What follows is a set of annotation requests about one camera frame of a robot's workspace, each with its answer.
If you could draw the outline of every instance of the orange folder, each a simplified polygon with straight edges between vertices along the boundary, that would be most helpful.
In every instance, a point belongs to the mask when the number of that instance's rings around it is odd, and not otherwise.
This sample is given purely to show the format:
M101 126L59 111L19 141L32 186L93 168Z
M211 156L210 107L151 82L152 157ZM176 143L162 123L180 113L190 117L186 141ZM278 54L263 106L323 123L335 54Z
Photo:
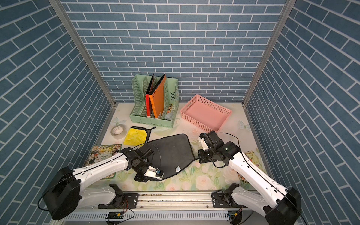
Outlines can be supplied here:
M157 119L159 115L164 111L164 84L166 80L166 75L164 74L160 80L157 82L156 86L152 93L149 94L151 106L154 112L154 116Z

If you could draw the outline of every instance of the yellow cloth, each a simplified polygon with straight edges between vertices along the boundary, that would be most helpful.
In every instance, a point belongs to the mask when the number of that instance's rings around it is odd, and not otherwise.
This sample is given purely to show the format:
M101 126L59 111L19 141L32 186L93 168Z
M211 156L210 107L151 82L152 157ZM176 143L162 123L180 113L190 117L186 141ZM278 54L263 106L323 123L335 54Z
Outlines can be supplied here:
M136 146L139 144L143 144L145 143L146 136L146 131L130 128L129 132L126 135L124 145Z

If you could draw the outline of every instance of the pink plastic basket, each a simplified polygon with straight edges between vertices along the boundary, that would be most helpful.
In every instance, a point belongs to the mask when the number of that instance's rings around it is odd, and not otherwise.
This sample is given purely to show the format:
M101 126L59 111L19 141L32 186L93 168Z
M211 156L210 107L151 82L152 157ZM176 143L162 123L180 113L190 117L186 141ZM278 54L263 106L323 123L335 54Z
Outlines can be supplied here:
M222 107L201 95L195 95L181 110L181 117L206 132L218 132L231 115L231 110Z

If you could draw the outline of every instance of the butterfly decal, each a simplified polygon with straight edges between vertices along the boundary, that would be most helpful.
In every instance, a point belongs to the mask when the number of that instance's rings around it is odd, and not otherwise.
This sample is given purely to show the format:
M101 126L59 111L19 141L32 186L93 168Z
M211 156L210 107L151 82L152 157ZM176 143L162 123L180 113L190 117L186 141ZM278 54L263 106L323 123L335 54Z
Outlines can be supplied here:
M249 124L245 125L244 122L241 120L239 121L239 127L240 129L246 129L247 131L251 131L250 125Z
M126 123L126 120L119 121L119 118L115 117L113 122L112 122L112 126L116 126L116 125L119 125L119 124L125 124L125 123Z

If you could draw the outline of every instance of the metal corner post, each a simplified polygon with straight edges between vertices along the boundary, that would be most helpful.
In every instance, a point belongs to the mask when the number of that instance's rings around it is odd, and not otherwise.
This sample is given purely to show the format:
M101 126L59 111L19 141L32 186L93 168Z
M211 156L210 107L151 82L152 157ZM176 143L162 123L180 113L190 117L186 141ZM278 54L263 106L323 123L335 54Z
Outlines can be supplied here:
M249 122L249 125L250 125L250 129L251 129L251 132L255 138L255 142L256 142L256 145L257 145L257 148L260 152L260 155L261 155L261 158L262 158L262 162L264 163L264 167L267 171L267 175L271 178L274 179L274 174L273 174L273 171L271 170L271 167L269 165L269 163L267 162L266 160L266 155L265 155L265 152L264 152L264 149L262 148L262 145L261 145L261 142L260 142L260 139L259 139L259 136L257 135L256 133L256 130L254 128L254 124L252 123L252 120L251 120L251 117L250 117L250 114L249 114L249 111L247 110L247 108L244 106L244 112L245 112L245 115L246 115L246 118Z
M254 78L253 80L251 81L250 83L250 87L248 89L248 91L246 92L246 95L244 97L244 101L243 101L243 105L246 106L247 103L249 102L250 100L250 97L256 87L256 84L257 82L259 81L260 79L260 76L265 68L265 65L270 57L270 54L276 44L276 41L278 40L279 36L280 36L280 33L281 31L283 30L283 27L285 25L285 22L286 20L288 19L289 17L289 14L295 4L296 0L287 0L284 7L283 7L283 10L281 12L281 15L279 17L279 20L278 22L276 23L276 26L275 26L275 29L273 31L273 34L271 35L270 37L270 40L269 40L269 43L267 44L266 46L266 49L264 51L264 54L261 58L261 61L259 63L259 66L254 74Z
M104 92L105 96L107 97L107 99L109 100L111 106L115 107L116 102L115 102L114 98L112 97L112 95L111 95L109 89L107 88L104 80L101 78L101 74L99 73L96 65L94 64L94 62L91 59L89 53L87 52L85 45L83 44L80 36L76 32L75 27L72 24L72 22L70 20L70 17L66 13L66 11L65 11L63 5L61 4L60 0L49 0L49 2L51 4L51 6L53 7L53 9L55 10L56 14L58 15L60 21L63 23L65 29L69 33L72 41L75 43L75 45L76 45L77 49L79 50L80 54L84 58L84 61L88 65L90 71L93 73L93 76L95 77L95 79L99 83L99 86L103 90L103 92Z

